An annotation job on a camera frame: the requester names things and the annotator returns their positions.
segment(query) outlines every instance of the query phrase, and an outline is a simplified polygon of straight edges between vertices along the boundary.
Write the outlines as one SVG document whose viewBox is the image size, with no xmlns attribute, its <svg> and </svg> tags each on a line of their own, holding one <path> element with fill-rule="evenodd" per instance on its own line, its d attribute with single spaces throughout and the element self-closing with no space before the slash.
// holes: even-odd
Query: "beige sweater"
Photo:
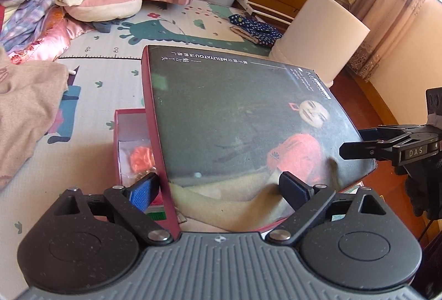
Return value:
<svg viewBox="0 0 442 300">
<path fill-rule="evenodd" d="M 65 65 L 49 61 L 15 65 L 0 47 L 0 190 L 54 122 L 67 80 Z"/>
</svg>

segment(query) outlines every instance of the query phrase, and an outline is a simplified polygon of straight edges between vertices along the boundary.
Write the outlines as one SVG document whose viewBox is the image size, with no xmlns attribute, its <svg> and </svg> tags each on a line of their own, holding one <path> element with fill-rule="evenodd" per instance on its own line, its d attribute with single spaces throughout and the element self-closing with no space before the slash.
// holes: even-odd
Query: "blue polka dot fabric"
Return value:
<svg viewBox="0 0 442 300">
<path fill-rule="evenodd" d="M 262 23 L 256 19 L 247 18 L 241 14 L 233 14 L 229 17 L 230 22 L 240 27 L 251 38 L 257 40 L 257 44 L 271 48 L 275 41 L 282 37 L 279 30 L 267 23 Z"/>
</svg>

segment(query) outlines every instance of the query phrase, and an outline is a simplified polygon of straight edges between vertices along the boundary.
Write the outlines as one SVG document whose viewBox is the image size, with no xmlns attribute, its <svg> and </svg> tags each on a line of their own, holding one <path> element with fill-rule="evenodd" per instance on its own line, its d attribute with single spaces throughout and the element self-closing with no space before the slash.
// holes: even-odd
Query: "pink cushion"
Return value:
<svg viewBox="0 0 442 300">
<path fill-rule="evenodd" d="M 66 12 L 82 22 L 103 22 L 132 17 L 141 9 L 142 0 L 84 0 L 79 6 L 65 7 Z"/>
</svg>

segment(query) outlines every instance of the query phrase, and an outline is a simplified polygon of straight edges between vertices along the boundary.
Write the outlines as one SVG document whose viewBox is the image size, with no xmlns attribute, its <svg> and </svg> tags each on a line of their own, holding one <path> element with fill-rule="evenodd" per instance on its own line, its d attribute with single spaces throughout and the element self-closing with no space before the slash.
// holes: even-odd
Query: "floor mat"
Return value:
<svg viewBox="0 0 442 300">
<path fill-rule="evenodd" d="M 111 33 L 93 31 L 73 40 L 61 58 L 140 59 L 148 44 L 268 56 L 269 48 L 230 30 L 228 17 L 235 13 L 241 11 L 200 0 L 193 0 L 188 6 L 145 3 L 135 16 L 112 25 Z"/>
<path fill-rule="evenodd" d="M 17 247 L 58 195 L 70 186 L 101 193 L 116 183 L 114 112 L 144 107 L 140 59 L 146 45 L 222 48 L 260 58 L 269 53 L 230 31 L 226 18 L 232 12 L 238 10 L 198 0 L 168 9 L 144 4 L 110 33 L 91 31 L 72 41 L 59 62 L 77 74 L 69 77 L 60 117 L 0 193 L 0 299 L 14 299 L 27 288 Z"/>
</svg>

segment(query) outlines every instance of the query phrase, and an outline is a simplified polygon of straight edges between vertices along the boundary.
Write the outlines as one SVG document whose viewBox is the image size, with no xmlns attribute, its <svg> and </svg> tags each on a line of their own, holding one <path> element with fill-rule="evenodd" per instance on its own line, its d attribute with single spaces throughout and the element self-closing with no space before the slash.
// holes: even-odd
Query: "green cartoon animal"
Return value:
<svg viewBox="0 0 442 300">
<path fill-rule="evenodd" d="M 270 49 L 253 44 L 251 41 L 224 41 L 220 39 L 201 38 L 199 36 L 191 36 L 186 34 L 173 33 L 162 26 L 158 19 L 148 20 L 141 23 L 123 22 L 124 27 L 118 27 L 118 30 L 128 30 L 130 34 L 122 34 L 120 38 L 128 38 L 129 44 L 135 45 L 142 39 L 151 41 L 176 41 L 186 44 L 206 45 L 209 47 L 235 50 L 237 52 L 245 52 L 250 54 L 268 56 Z"/>
</svg>

